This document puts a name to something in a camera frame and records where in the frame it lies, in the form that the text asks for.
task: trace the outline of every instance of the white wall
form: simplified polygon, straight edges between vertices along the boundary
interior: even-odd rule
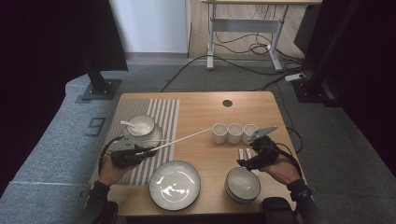
[[[110,0],[125,52],[188,52],[186,0]]]

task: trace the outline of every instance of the white desk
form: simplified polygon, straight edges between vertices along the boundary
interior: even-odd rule
[[[268,46],[268,52],[276,71],[281,71],[279,59],[276,54],[276,45],[285,22],[289,5],[320,5],[321,0],[201,0],[210,5],[209,30],[210,39],[207,51],[207,69],[213,69],[213,33],[214,32],[252,32],[252,33],[272,33],[274,38],[272,44]],[[282,16],[276,20],[238,20],[238,19],[219,19],[216,18],[216,4],[230,5],[283,5]]]

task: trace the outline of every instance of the small cup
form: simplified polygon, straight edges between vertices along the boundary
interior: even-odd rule
[[[223,144],[227,140],[227,126],[222,123],[213,125],[212,128],[212,140],[216,144]]]
[[[228,126],[227,140],[231,144],[238,144],[242,139],[244,128],[237,123],[232,123]]]
[[[254,125],[254,124],[247,124],[244,127],[244,133],[242,134],[242,142],[244,142],[246,145],[249,145],[249,137],[251,137],[251,135],[254,134],[254,132],[256,132],[256,130],[258,130],[259,128]]]

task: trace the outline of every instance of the chopstick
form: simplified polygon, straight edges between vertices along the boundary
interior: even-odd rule
[[[176,140],[176,141],[174,141],[174,142],[167,143],[167,144],[162,145],[162,146],[160,146],[160,147],[155,147],[154,149],[149,150],[149,151],[156,151],[156,150],[159,150],[159,149],[161,149],[161,148],[163,148],[163,147],[168,147],[168,146],[170,146],[170,145],[173,145],[174,143],[177,143],[177,142],[183,141],[183,140],[185,140],[185,139],[191,138],[191,137],[193,137],[193,136],[195,136],[195,135],[197,135],[197,134],[207,132],[207,131],[209,131],[209,130],[211,130],[211,129],[212,129],[212,128],[208,128],[208,129],[205,129],[205,130],[200,131],[200,132],[198,132],[198,133],[193,133],[192,135],[189,135],[189,136],[184,137],[184,138],[180,138],[180,139],[178,139],[178,140]]]

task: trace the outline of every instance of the white spoon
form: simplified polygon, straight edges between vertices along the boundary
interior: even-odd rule
[[[132,124],[131,122],[122,120],[120,123],[123,124],[123,125],[126,125],[126,126],[130,126],[130,127],[132,127],[136,132],[142,134],[142,132],[140,132],[140,130],[137,129],[137,128],[134,126],[134,124]]]

